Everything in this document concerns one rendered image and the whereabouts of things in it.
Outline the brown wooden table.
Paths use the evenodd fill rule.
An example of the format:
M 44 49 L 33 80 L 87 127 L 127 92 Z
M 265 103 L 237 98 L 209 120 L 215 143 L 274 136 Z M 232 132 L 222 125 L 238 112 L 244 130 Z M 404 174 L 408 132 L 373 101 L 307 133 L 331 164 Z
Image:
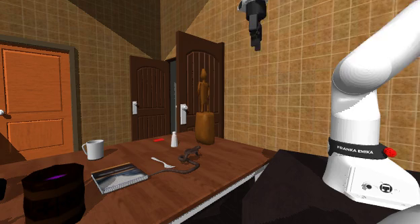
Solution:
M 212 198 L 242 178 L 254 173 L 274 156 L 274 151 L 221 138 L 212 145 L 201 145 L 191 159 L 199 168 L 189 174 L 165 172 L 163 162 L 187 170 L 178 156 L 197 146 L 192 131 L 177 135 L 179 145 L 170 146 L 171 137 L 162 141 L 144 139 L 109 145 L 104 157 L 89 161 L 81 151 L 30 161 L 0 165 L 0 178 L 7 180 L 5 198 L 0 201 L 0 224 L 25 224 L 22 179 L 28 174 L 62 163 L 84 166 L 86 212 L 80 224 L 160 224 L 169 223 Z M 149 179 L 126 188 L 101 194 L 91 178 L 92 172 L 132 163 L 149 174 Z

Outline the orange door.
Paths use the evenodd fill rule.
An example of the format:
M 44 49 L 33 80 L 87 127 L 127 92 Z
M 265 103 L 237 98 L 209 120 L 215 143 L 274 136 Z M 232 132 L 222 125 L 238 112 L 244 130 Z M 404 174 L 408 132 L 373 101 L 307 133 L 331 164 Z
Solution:
M 0 34 L 0 162 L 78 151 L 77 51 Z

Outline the dark brown panelled door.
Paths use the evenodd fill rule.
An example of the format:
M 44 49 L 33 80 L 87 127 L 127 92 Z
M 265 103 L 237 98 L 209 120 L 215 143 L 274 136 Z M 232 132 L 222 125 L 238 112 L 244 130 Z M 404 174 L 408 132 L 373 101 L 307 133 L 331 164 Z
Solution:
M 209 107 L 214 113 L 215 136 L 224 137 L 224 43 L 215 43 L 178 31 L 176 33 L 176 131 L 195 129 L 196 113 L 200 111 L 201 71 L 209 84 Z
M 132 140 L 170 134 L 170 64 L 131 56 Z

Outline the grey picture book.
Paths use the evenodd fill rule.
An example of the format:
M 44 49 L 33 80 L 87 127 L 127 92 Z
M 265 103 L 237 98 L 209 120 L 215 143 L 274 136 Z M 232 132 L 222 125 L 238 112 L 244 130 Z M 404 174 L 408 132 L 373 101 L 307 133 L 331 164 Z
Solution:
M 131 163 L 92 172 L 91 177 L 101 194 L 113 192 L 149 178 L 144 171 Z

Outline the white mug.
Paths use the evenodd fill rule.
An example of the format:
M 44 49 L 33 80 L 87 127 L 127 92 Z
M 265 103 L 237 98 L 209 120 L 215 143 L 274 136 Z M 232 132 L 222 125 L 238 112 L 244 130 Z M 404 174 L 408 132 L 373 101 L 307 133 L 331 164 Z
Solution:
M 88 141 L 81 147 L 88 160 L 97 160 L 104 156 L 104 141 L 102 139 Z

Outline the dark round basket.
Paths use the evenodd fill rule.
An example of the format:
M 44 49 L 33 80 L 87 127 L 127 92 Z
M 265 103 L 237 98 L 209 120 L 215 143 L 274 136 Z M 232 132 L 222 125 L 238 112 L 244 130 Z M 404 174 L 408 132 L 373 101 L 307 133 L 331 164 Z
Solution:
M 52 165 L 22 179 L 26 224 L 76 224 L 85 213 L 84 167 Z

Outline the wooden human figure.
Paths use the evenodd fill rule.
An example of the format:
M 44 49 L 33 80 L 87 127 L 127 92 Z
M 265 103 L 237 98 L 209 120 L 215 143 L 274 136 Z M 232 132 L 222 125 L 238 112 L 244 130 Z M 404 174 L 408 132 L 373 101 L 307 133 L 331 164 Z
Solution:
M 195 136 L 199 143 L 212 145 L 215 141 L 214 113 L 209 110 L 210 87 L 205 81 L 207 73 L 201 69 L 201 80 L 198 83 L 200 110 L 196 113 Z

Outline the dark robot stand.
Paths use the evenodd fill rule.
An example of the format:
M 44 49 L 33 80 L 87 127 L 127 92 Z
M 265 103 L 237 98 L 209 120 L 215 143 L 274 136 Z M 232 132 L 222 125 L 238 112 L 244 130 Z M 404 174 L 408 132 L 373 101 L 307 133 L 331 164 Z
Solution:
M 244 197 L 242 224 L 420 224 L 420 173 L 368 150 L 279 150 Z

